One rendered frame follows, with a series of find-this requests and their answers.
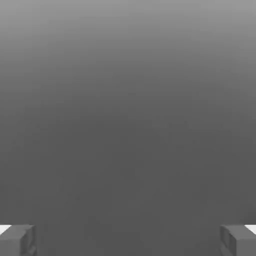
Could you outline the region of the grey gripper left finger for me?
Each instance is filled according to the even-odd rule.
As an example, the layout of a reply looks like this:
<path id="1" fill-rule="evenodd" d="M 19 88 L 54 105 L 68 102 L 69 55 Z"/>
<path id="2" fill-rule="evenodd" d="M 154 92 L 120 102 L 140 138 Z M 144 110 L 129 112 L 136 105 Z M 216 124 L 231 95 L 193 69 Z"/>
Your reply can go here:
<path id="1" fill-rule="evenodd" d="M 0 256 L 38 256 L 33 224 L 0 224 Z"/>

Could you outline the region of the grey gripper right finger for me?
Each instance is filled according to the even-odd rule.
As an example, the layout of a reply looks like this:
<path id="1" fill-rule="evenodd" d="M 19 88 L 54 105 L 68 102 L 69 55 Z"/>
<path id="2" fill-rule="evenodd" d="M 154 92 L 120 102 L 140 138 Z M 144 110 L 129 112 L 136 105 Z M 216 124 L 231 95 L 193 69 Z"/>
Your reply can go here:
<path id="1" fill-rule="evenodd" d="M 256 256 L 256 224 L 221 225 L 221 256 Z"/>

